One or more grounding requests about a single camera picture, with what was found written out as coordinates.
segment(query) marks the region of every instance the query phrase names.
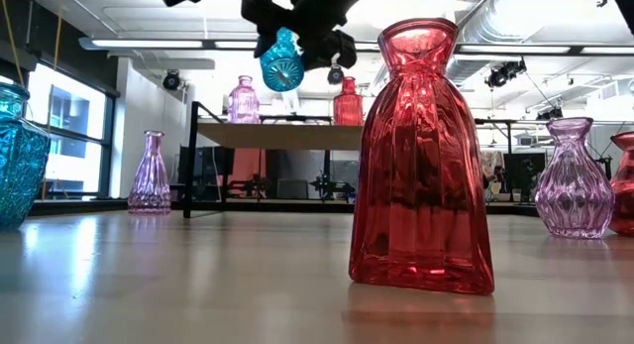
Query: teal glass vase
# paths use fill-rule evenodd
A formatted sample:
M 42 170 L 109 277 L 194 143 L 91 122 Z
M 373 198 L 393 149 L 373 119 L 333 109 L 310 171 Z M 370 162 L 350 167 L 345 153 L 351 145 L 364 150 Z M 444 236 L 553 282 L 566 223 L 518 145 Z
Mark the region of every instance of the teal glass vase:
M 260 57 L 260 66 L 264 84 L 273 91 L 290 91 L 301 84 L 304 66 L 290 30 L 282 27 L 277 31 L 277 42 Z
M 44 180 L 51 137 L 22 117 L 22 86 L 0 83 L 0 230 L 16 230 Z

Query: ceiling light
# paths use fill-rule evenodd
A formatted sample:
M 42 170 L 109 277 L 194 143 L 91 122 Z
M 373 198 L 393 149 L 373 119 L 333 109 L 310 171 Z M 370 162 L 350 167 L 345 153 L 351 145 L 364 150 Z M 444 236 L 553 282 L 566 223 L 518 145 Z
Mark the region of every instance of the ceiling light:
M 583 55 L 634 55 L 634 47 L 585 47 L 581 53 Z
M 254 50 L 258 42 L 234 41 L 234 42 L 216 42 L 216 48 L 228 50 Z
M 93 40 L 92 44 L 100 48 L 112 49 L 201 49 L 201 41 L 168 40 Z
M 377 52 L 380 51 L 377 43 L 357 42 L 355 43 L 357 52 Z
M 491 54 L 512 54 L 512 55 L 546 55 L 546 54 L 566 54 L 570 47 L 551 46 L 490 46 L 490 45 L 467 45 L 461 46 L 457 53 L 491 53 Z
M 497 55 L 455 55 L 455 60 L 474 60 L 474 61 L 521 61 L 520 56 L 497 56 Z

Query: table surface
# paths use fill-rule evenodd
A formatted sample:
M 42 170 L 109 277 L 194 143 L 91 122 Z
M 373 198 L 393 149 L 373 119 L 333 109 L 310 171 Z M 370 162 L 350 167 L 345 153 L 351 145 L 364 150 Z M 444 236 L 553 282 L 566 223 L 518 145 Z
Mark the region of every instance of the table surface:
M 198 123 L 199 134 L 232 149 L 356 151 L 362 130 L 362 126 Z
M 0 234 L 2 343 L 631 343 L 634 239 L 489 216 L 492 296 L 352 284 L 352 216 L 125 212 Z

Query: pink glass bottle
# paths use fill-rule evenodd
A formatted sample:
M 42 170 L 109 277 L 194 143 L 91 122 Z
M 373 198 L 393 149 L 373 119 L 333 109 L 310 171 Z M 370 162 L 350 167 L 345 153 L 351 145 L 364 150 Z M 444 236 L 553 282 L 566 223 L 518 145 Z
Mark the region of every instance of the pink glass bottle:
M 238 77 L 239 84 L 229 94 L 229 122 L 260 123 L 260 102 L 250 76 Z
M 341 94 L 335 97 L 335 125 L 361 126 L 364 124 L 364 99 L 355 92 L 355 79 L 344 77 Z
M 356 282 L 493 292 L 476 125 L 444 75 L 457 32 L 444 19 L 414 19 L 379 36 L 391 80 L 363 131 Z
M 585 147 L 590 127 L 592 119 L 585 117 L 546 124 L 555 153 L 537 184 L 535 205 L 555 236 L 600 238 L 612 216 L 614 193 Z
M 626 236 L 634 236 L 634 132 L 612 137 L 612 142 L 625 153 L 612 179 L 615 195 L 610 230 Z
M 163 132 L 146 131 L 146 151 L 128 196 L 128 211 L 131 213 L 169 213 L 169 182 L 160 154 L 163 135 Z

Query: red glass vase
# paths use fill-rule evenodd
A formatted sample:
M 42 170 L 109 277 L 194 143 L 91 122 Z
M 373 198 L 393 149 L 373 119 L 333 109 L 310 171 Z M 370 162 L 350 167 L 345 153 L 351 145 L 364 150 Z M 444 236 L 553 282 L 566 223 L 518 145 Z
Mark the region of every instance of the red glass vase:
M 391 80 L 363 131 L 356 282 L 493 292 L 476 126 L 444 75 L 457 32 L 444 19 L 415 19 L 378 39 Z
M 620 235 L 634 236 L 634 132 L 613 136 L 612 142 L 625 153 L 611 181 L 616 202 L 609 228 Z
M 350 76 L 344 77 L 341 94 L 335 97 L 335 125 L 363 125 L 363 102 L 363 97 L 355 92 L 355 79 Z

